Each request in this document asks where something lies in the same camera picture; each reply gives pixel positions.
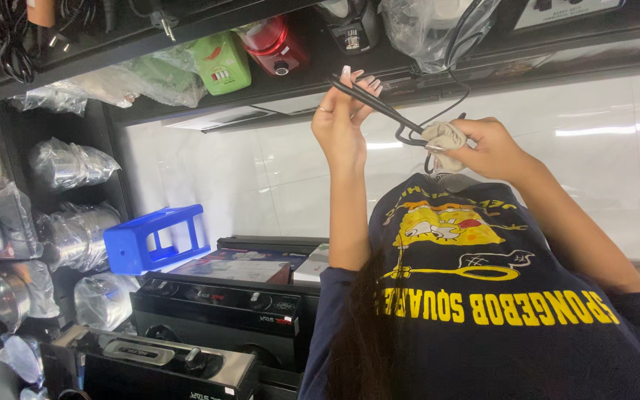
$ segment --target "beige cloth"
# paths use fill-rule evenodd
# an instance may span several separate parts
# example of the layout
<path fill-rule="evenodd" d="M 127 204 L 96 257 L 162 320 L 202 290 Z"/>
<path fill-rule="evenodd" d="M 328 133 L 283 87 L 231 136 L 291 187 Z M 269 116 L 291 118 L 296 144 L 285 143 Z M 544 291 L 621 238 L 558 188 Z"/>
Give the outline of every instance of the beige cloth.
<path fill-rule="evenodd" d="M 421 137 L 429 141 L 425 148 L 434 155 L 437 163 L 440 163 L 436 167 L 443 168 L 451 173 L 458 172 L 466 167 L 462 162 L 450 158 L 442 151 L 455 150 L 466 144 L 466 135 L 458 128 L 449 123 L 435 123 L 427 127 L 422 132 Z"/>

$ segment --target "long dark hair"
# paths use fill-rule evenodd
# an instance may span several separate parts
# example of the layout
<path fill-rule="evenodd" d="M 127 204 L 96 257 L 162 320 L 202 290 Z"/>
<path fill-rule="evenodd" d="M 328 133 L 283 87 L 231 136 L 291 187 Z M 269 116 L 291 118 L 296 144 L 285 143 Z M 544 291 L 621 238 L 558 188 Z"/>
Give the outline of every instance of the long dark hair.
<path fill-rule="evenodd" d="M 383 279 L 385 256 L 374 252 L 352 282 L 342 323 L 330 346 L 326 394 L 331 400 L 390 400 L 390 379 L 397 349 L 392 316 L 403 307 L 403 296 L 392 296 L 386 313 L 387 284 L 402 293 L 403 279 Z"/>

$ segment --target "woman's left hand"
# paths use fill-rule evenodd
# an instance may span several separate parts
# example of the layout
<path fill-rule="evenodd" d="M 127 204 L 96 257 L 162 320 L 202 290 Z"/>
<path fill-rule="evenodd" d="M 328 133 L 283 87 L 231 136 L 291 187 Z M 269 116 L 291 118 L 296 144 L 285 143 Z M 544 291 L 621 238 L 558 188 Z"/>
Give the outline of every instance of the woman's left hand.
<path fill-rule="evenodd" d="M 368 76 L 356 82 L 362 72 L 351 73 L 350 67 L 345 66 L 340 81 L 349 87 L 354 84 L 379 96 L 382 87 L 378 79 Z M 331 173 L 364 173 L 367 143 L 360 132 L 360 124 L 370 113 L 372 107 L 335 87 L 330 88 L 323 97 L 310 128 L 325 153 Z"/>

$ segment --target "spongebob print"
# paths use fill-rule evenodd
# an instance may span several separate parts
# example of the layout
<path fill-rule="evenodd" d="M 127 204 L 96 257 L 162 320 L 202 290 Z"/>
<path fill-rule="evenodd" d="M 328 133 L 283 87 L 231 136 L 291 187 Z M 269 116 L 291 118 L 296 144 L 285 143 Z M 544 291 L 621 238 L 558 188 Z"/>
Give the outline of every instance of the spongebob print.
<path fill-rule="evenodd" d="M 427 201 L 420 201 L 404 203 L 400 207 L 409 208 L 409 211 L 404 214 L 393 243 L 399 249 L 406 249 L 417 241 L 455 246 L 505 241 L 476 212 L 476 206 L 448 203 L 436 207 L 429 205 Z"/>

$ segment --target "woman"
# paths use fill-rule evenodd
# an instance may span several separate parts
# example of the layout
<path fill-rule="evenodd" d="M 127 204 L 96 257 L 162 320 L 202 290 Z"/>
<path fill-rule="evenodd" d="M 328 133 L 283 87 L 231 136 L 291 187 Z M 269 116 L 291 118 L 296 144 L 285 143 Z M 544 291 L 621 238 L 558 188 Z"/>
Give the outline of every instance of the woman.
<path fill-rule="evenodd" d="M 377 96 L 373 77 L 346 85 Z M 640 399 L 640 275 L 494 118 L 451 123 L 480 175 L 414 174 L 366 219 L 371 109 L 330 89 L 330 265 L 300 399 Z"/>

